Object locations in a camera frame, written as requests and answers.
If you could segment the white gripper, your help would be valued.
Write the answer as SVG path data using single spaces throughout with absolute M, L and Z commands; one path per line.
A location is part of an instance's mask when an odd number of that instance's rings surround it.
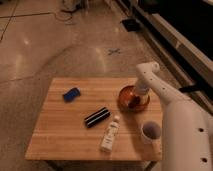
M 148 102 L 149 98 L 149 87 L 140 80 L 137 80 L 133 88 L 133 93 L 138 96 L 142 104 Z

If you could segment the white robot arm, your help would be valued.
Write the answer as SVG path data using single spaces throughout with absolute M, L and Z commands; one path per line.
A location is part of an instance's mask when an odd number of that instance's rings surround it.
M 157 62 L 136 66 L 136 90 L 148 87 L 163 103 L 162 171 L 213 171 L 213 116 L 156 73 Z

